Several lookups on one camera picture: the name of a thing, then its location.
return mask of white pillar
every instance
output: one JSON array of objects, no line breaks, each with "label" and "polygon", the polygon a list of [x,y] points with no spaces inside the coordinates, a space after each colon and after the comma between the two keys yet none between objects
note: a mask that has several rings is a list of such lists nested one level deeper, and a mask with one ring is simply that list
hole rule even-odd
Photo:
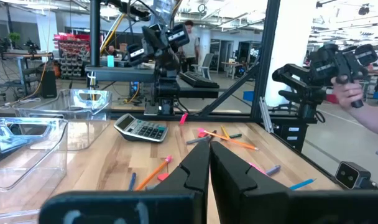
[{"label": "white pillar", "polygon": [[211,45],[211,31],[209,29],[200,29],[200,56],[198,64],[202,65],[206,54],[210,52]]},{"label": "white pillar", "polygon": [[287,63],[303,65],[315,10],[316,0],[280,0],[265,93],[268,106],[277,106],[287,102],[284,97],[279,95],[279,90],[290,91],[289,87],[286,84],[273,81],[272,74]]},{"label": "white pillar", "polygon": [[47,51],[48,42],[48,52],[55,50],[55,44],[53,43],[53,35],[58,33],[57,18],[54,12],[45,13],[47,16],[37,15],[37,28],[39,30],[40,39],[40,49],[42,52]]}]

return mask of keyboard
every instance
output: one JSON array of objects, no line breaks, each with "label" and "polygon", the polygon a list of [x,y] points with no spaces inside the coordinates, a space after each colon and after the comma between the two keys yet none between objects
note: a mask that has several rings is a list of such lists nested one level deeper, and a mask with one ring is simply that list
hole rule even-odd
[{"label": "keyboard", "polygon": [[204,78],[194,72],[185,72],[179,74],[180,78],[195,88],[219,88],[218,83]]}]

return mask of clear plastic bin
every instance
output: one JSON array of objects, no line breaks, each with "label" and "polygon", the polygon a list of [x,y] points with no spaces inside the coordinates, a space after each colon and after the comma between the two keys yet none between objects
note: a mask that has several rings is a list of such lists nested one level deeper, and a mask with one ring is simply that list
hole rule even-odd
[{"label": "clear plastic bin", "polygon": [[112,93],[101,90],[61,90],[56,99],[29,108],[15,106],[16,115],[29,118],[63,118],[69,121],[68,150],[89,147],[108,127]]},{"label": "clear plastic bin", "polygon": [[67,169],[65,119],[0,118],[0,223],[30,223]]}]

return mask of office chair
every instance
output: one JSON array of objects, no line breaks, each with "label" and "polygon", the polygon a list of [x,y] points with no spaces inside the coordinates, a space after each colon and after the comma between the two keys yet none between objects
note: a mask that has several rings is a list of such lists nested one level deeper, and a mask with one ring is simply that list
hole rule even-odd
[{"label": "office chair", "polygon": [[196,71],[198,71],[200,69],[201,74],[199,74],[199,75],[202,75],[204,78],[207,78],[209,80],[211,80],[210,64],[211,64],[211,60],[213,59],[213,56],[214,56],[214,54],[206,54],[206,57],[204,58],[202,66],[192,65],[196,69]]}]

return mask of man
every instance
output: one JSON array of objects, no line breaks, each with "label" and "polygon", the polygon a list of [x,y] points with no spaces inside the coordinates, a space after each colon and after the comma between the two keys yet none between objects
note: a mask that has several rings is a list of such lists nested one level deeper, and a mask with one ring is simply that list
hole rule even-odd
[{"label": "man", "polygon": [[117,57],[117,51],[116,51],[116,49],[114,49],[113,45],[109,45],[108,52],[106,53],[106,55],[113,55],[113,56]]},{"label": "man", "polygon": [[185,27],[188,31],[189,43],[182,46],[180,51],[183,53],[184,60],[182,61],[182,72],[185,73],[188,71],[194,72],[195,69],[192,65],[197,64],[196,58],[199,57],[199,39],[192,33],[192,28],[194,23],[192,21],[186,21]]},{"label": "man", "polygon": [[336,78],[332,78],[331,82],[339,105],[367,129],[378,134],[378,107],[366,103],[361,108],[351,106],[352,102],[363,99],[362,86],[359,83],[341,85],[336,83]]}]

